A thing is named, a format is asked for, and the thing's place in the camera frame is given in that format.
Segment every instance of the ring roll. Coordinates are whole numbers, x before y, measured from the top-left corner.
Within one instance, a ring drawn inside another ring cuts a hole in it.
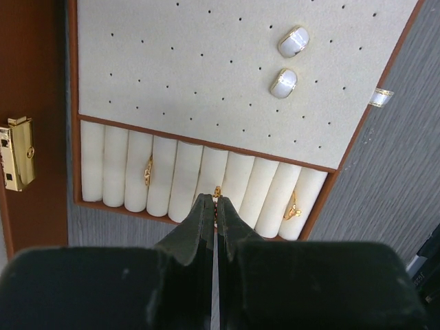
[[[128,211],[141,212],[146,208],[149,187],[145,185],[144,175],[152,152],[153,136],[151,134],[130,131],[124,199],[124,206]]]
[[[203,146],[182,141],[179,141],[177,145],[173,187],[168,209],[168,216],[173,221],[182,222],[191,211],[203,149]]]
[[[261,236],[271,239],[278,234],[300,171],[301,167],[296,165],[278,165],[255,226],[255,231]]]
[[[221,186],[225,176],[228,152],[205,146],[201,157],[200,176],[192,203],[199,194],[213,194],[215,187]]]
[[[83,201],[102,200],[105,126],[81,121],[81,188]]]
[[[254,160],[254,156],[240,155],[232,151],[228,154],[225,177],[221,185],[221,194],[230,199],[237,213],[240,210],[246,193]]]
[[[129,130],[119,127],[105,127],[104,142],[104,184],[102,201],[117,208],[124,204],[125,168],[129,148]]]
[[[312,170],[311,168],[301,170],[295,186],[296,209],[301,211],[301,215],[283,220],[279,231],[281,237],[289,241],[298,239],[326,177],[327,172],[321,172],[320,170]],[[292,203],[291,198],[287,207],[290,208]]]
[[[259,219],[278,164],[280,163],[263,158],[255,159],[239,212],[240,218],[251,228],[255,228],[256,221]]]
[[[146,211],[154,217],[163,217],[168,213],[176,150],[177,140],[154,137],[153,169],[146,201]]]

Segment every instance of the gray floor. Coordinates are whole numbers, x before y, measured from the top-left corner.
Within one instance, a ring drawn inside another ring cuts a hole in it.
[[[439,224],[438,22],[439,1],[426,0],[383,86],[395,96],[385,109],[370,113],[312,240],[384,242],[408,262]],[[173,227],[69,203],[71,245],[148,247]]]

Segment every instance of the white earring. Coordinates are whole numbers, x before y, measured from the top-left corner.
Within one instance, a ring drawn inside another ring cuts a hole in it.
[[[292,70],[282,69],[275,82],[270,88],[270,92],[276,98],[286,98],[296,86],[296,74]]]
[[[309,43],[309,34],[302,26],[296,26],[278,44],[278,50],[284,57],[294,57]]]

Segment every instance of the brass lock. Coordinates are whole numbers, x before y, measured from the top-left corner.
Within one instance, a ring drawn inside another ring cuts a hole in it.
[[[32,119],[8,118],[8,127],[0,126],[0,142],[5,187],[22,191],[35,179]]]

